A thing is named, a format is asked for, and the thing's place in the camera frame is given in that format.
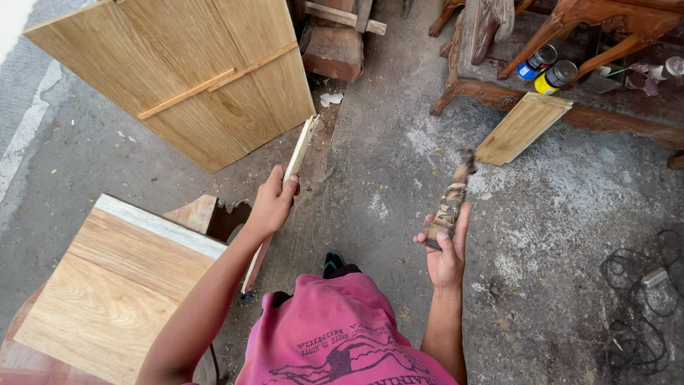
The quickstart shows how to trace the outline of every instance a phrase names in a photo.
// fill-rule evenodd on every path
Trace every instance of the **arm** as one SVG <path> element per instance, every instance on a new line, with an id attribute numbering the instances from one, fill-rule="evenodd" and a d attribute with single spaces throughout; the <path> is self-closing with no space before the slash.
<path id="1" fill-rule="evenodd" d="M 439 362 L 459 385 L 468 384 L 466 361 L 463 355 L 461 320 L 463 314 L 463 270 L 465 241 L 468 230 L 470 203 L 461 206 L 456 231 L 452 239 L 441 233 L 437 236 L 442 251 L 426 247 L 427 269 L 433 284 L 432 304 L 427 318 L 421 351 Z M 432 222 L 434 216 L 425 220 Z M 424 243 L 425 233 L 413 238 Z"/>
<path id="2" fill-rule="evenodd" d="M 202 354 L 221 330 L 240 278 L 259 245 L 277 231 L 290 212 L 299 178 L 282 185 L 285 168 L 274 167 L 261 185 L 250 218 L 164 325 L 147 353 L 137 385 L 192 382 Z"/>

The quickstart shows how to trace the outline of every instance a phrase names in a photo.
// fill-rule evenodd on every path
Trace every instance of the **can lid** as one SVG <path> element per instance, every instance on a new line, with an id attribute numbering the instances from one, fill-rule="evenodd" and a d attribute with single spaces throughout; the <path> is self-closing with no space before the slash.
<path id="1" fill-rule="evenodd" d="M 553 73 L 563 82 L 571 82 L 577 77 L 577 66 L 568 60 L 558 60 L 553 66 Z"/>
<path id="2" fill-rule="evenodd" d="M 558 57 L 553 45 L 545 44 L 534 53 L 534 55 L 539 59 L 540 62 L 544 64 L 553 64 Z"/>

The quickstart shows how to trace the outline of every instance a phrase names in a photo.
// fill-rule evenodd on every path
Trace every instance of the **foot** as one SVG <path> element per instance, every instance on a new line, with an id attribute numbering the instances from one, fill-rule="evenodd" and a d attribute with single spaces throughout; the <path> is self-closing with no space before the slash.
<path id="1" fill-rule="evenodd" d="M 326 254 L 326 263 L 323 265 L 323 278 L 328 279 L 337 271 L 337 269 L 344 266 L 344 259 L 337 251 L 330 251 Z"/>

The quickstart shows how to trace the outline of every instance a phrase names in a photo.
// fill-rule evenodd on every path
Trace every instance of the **wooden board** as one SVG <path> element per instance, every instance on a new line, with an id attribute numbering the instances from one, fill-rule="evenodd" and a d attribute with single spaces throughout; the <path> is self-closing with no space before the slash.
<path id="1" fill-rule="evenodd" d="M 14 340 L 133 385 L 161 328 L 225 249 L 102 195 Z"/>
<path id="2" fill-rule="evenodd" d="M 528 92 L 480 143 L 475 159 L 503 166 L 515 159 L 572 106 L 573 102 L 569 100 Z"/>
<path id="3" fill-rule="evenodd" d="M 295 41 L 285 0 L 102 0 L 24 35 L 132 116 Z M 313 113 L 293 50 L 141 123 L 214 172 Z"/>

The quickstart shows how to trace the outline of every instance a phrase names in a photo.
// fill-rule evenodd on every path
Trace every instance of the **printed graphic on shirt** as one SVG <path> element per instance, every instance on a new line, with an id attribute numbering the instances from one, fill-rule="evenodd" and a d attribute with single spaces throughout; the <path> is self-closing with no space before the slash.
<path id="1" fill-rule="evenodd" d="M 417 362 L 413 357 L 405 354 L 396 344 L 392 336 L 384 327 L 370 328 L 356 323 L 350 326 L 352 332 L 343 333 L 343 330 L 332 330 L 322 336 L 318 336 L 305 343 L 298 344 L 302 349 L 302 356 L 315 354 L 311 362 L 316 362 L 320 357 L 320 364 L 304 365 L 300 367 L 286 365 L 269 371 L 274 376 L 267 384 L 292 384 L 292 385 L 323 385 L 343 379 L 346 375 L 367 371 L 381 362 L 391 362 L 396 365 L 396 370 L 404 374 L 406 371 L 416 375 L 398 375 L 383 379 L 372 380 L 372 373 L 368 373 L 370 384 L 400 385 L 400 384 L 427 384 L 437 385 L 437 382 L 428 377 L 428 369 Z M 328 355 L 323 357 L 318 352 L 323 352 L 333 345 Z"/>

